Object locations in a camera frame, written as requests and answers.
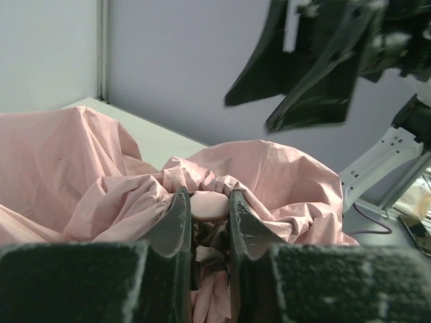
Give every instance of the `gray wall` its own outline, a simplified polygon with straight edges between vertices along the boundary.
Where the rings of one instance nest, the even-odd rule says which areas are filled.
[[[0,112],[96,96],[96,0],[0,0]]]
[[[110,102],[210,145],[267,139],[297,147],[340,172],[385,133],[413,94],[395,72],[378,85],[360,80],[343,127],[267,136],[263,123],[281,98],[231,110],[224,109],[223,99],[253,52],[269,0],[110,4]],[[366,197],[379,200],[401,173]]]

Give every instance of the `white table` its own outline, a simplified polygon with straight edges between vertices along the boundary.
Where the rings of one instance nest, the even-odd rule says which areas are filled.
[[[162,168],[172,156],[186,158],[207,147],[202,143],[93,98],[86,98],[67,107],[72,106],[86,106],[120,121],[136,140],[142,159],[157,169]]]

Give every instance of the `pink cloth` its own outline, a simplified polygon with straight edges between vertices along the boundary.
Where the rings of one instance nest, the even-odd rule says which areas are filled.
[[[227,196],[241,190],[289,243],[357,244],[341,232],[338,175],[292,147],[224,143],[172,157],[157,171],[118,121],[78,107],[0,114],[0,153],[0,246],[136,240],[181,186]],[[226,272],[204,275],[193,322],[224,322],[228,300]]]

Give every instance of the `black cable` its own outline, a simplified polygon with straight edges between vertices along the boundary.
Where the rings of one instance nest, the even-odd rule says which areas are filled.
[[[354,235],[354,234],[391,234],[393,233],[392,229],[388,226],[385,225],[384,223],[381,223],[379,221],[377,221],[376,219],[373,219],[371,216],[365,214],[364,212],[362,212],[359,207],[356,205],[356,203],[353,203],[353,208],[356,210],[356,212],[358,212],[359,214],[361,214],[363,217],[365,217],[367,220],[370,220],[371,222],[374,222],[375,224],[383,227],[386,229],[386,231],[372,231],[372,230],[362,230],[362,231],[353,231],[353,232],[349,232],[348,235]]]

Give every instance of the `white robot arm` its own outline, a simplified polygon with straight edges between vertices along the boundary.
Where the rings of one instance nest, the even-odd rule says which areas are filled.
[[[424,144],[403,128],[389,128],[359,159],[339,173],[343,185],[343,212],[394,169],[422,154]]]

